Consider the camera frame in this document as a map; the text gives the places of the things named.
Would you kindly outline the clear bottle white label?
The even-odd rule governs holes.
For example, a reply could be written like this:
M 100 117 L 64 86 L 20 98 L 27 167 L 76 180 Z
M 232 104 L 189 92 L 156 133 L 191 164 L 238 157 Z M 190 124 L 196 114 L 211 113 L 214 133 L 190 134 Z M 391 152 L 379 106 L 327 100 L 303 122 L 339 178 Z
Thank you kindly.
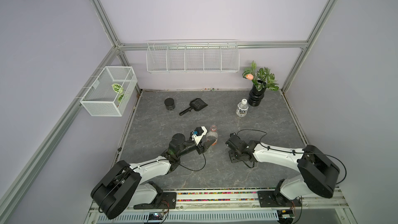
M 236 110 L 237 116 L 245 117 L 247 115 L 248 109 L 249 109 L 248 103 L 242 104 L 242 102 L 240 101 L 237 105 L 237 110 Z

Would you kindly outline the aluminium front rail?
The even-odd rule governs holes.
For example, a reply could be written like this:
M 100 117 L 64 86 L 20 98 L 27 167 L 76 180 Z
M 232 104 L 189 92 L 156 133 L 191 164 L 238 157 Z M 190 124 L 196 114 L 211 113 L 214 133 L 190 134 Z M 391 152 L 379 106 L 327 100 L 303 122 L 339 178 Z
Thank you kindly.
M 134 209 L 128 206 L 118 217 L 108 219 L 92 203 L 86 224 L 356 224 L 340 189 L 330 199 L 310 194 L 297 197 L 301 207 L 260 207 L 263 188 L 175 189 L 175 209 Z

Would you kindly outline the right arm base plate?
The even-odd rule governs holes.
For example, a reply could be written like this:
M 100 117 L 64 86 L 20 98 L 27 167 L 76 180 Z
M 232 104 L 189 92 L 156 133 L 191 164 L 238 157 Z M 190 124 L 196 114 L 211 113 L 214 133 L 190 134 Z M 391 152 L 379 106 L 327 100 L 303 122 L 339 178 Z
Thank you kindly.
M 299 198 L 289 200 L 282 194 L 276 194 L 270 190 L 260 190 L 257 192 L 260 207 L 301 207 L 302 201 Z

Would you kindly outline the clear bottle red label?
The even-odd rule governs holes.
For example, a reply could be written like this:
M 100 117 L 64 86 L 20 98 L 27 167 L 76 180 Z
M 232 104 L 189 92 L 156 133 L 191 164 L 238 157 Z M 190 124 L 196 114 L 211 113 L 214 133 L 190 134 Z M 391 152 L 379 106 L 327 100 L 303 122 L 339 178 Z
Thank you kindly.
M 216 125 L 212 125 L 210 127 L 210 129 L 208 130 L 207 134 L 206 134 L 206 139 L 207 142 L 209 144 L 211 144 L 212 146 L 217 144 L 217 140 L 218 140 L 218 133 L 217 133 L 217 126 Z

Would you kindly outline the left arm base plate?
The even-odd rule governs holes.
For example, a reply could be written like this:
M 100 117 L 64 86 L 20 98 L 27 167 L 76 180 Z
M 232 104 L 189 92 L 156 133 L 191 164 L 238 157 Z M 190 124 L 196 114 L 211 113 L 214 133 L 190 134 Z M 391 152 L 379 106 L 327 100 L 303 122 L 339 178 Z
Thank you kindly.
M 176 192 L 158 193 L 151 203 L 140 203 L 134 205 L 134 209 L 175 209 L 177 203 Z

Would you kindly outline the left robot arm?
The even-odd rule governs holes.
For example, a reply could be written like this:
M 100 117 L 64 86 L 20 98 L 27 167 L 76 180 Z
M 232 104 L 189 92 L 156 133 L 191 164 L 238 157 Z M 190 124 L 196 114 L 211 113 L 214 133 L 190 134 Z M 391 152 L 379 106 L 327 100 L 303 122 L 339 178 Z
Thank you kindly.
M 119 216 L 133 199 L 139 185 L 157 176 L 167 175 L 181 166 L 181 157 L 197 151 L 203 155 L 216 140 L 193 131 L 188 140 L 181 133 L 173 135 L 168 148 L 160 156 L 137 164 L 117 162 L 91 191 L 98 211 L 108 219 Z

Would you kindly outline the black round jar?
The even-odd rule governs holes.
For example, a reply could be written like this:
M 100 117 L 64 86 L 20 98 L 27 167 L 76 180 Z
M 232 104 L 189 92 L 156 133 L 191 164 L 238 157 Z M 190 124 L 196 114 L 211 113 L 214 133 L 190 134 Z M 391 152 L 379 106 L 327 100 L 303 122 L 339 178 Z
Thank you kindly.
M 175 101 L 173 98 L 167 98 L 164 100 L 164 104 L 167 110 L 171 111 L 175 109 Z

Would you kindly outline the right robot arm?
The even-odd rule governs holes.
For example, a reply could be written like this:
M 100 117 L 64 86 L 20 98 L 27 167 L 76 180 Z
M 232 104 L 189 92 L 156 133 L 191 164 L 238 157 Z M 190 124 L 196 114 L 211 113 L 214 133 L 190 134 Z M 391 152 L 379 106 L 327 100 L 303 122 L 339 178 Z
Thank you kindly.
M 249 168 L 253 168 L 249 162 L 271 163 L 299 172 L 294 178 L 278 182 L 271 197 L 278 205 L 309 194 L 327 199 L 333 197 L 340 168 L 316 146 L 293 149 L 271 146 L 260 141 L 246 143 L 235 133 L 230 135 L 226 145 L 230 149 L 232 163 L 243 162 Z

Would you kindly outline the black scoop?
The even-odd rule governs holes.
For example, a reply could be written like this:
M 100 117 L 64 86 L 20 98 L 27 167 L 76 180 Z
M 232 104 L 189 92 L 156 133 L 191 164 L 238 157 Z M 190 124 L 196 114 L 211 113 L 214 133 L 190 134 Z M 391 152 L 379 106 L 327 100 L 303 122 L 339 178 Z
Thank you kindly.
M 188 112 L 190 112 L 192 110 L 194 110 L 196 112 L 201 111 L 202 109 L 204 109 L 205 107 L 208 106 L 208 104 L 205 103 L 201 98 L 193 99 L 189 103 L 189 105 L 190 106 L 186 110 L 184 110 L 184 111 L 179 113 L 180 116 L 182 116 L 182 115 L 184 115 L 184 114 L 186 114 L 186 113 L 188 113 Z

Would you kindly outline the black vase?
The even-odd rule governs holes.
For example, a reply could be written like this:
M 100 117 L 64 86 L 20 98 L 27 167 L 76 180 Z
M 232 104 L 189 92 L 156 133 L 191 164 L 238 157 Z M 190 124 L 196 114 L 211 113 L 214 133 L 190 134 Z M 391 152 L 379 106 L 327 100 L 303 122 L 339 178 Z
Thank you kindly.
M 259 106 L 264 98 L 265 90 L 266 88 L 258 90 L 257 87 L 253 85 L 252 89 L 249 91 L 248 104 L 253 107 Z

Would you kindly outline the artificial green plant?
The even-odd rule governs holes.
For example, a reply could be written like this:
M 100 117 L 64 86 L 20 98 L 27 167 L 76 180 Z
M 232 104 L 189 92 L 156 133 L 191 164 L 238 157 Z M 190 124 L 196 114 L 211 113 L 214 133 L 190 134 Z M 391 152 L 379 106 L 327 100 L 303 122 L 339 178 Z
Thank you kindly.
M 278 91 L 279 84 L 268 67 L 258 68 L 255 61 L 252 61 L 250 66 L 244 69 L 242 73 L 244 79 L 252 81 L 255 89 L 261 91 L 263 89 L 268 89 L 270 91 Z

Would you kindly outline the green leaf in basket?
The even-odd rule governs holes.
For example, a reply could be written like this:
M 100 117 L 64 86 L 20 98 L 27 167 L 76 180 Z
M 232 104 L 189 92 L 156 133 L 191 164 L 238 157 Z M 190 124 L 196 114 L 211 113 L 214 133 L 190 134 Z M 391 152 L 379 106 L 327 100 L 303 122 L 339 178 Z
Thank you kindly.
M 117 94 L 121 94 L 124 92 L 124 88 L 122 85 L 120 84 L 112 84 L 112 89 L 114 92 L 116 92 Z

